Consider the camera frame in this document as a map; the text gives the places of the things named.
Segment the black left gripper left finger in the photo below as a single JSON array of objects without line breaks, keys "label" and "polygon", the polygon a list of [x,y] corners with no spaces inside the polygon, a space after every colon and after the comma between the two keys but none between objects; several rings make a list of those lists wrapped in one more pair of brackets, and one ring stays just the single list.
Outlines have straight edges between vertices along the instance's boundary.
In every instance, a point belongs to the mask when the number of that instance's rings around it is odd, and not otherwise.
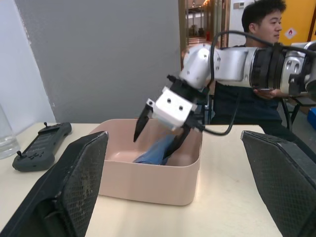
[{"label": "black left gripper left finger", "polygon": [[33,185],[0,235],[83,237],[98,197],[109,135],[100,131],[70,143]]}]

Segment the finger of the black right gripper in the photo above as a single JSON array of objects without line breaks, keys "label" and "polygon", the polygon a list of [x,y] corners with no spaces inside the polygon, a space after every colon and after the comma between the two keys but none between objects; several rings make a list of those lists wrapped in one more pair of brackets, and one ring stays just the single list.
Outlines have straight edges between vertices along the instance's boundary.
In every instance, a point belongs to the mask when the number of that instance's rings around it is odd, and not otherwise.
[{"label": "finger of the black right gripper", "polygon": [[146,126],[150,118],[150,114],[152,113],[152,111],[153,108],[150,105],[146,104],[136,122],[133,142],[136,142],[139,135],[142,133],[144,127]]},{"label": "finger of the black right gripper", "polygon": [[178,150],[182,146],[183,142],[189,135],[191,128],[185,124],[184,126],[182,126],[182,130],[182,133],[178,136],[175,136],[171,144],[168,146],[167,150],[164,153],[164,158],[171,156],[176,150]]}]

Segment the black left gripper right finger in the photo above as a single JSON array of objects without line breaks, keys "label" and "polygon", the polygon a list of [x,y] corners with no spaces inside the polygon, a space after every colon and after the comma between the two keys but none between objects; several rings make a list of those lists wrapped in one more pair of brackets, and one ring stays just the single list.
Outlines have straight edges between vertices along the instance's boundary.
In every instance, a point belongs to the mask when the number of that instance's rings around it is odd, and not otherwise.
[{"label": "black left gripper right finger", "polygon": [[316,164],[296,144],[243,131],[259,195],[284,237],[316,235]]}]

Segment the man's bare hand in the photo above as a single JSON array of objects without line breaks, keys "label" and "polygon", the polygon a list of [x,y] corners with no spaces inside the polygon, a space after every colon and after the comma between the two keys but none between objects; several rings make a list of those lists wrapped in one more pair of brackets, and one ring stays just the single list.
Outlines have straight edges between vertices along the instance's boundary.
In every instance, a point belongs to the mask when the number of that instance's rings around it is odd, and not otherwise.
[{"label": "man's bare hand", "polygon": [[279,89],[273,90],[263,90],[263,89],[254,89],[253,92],[260,98],[270,100],[274,98],[285,98],[288,94],[281,92]]}]

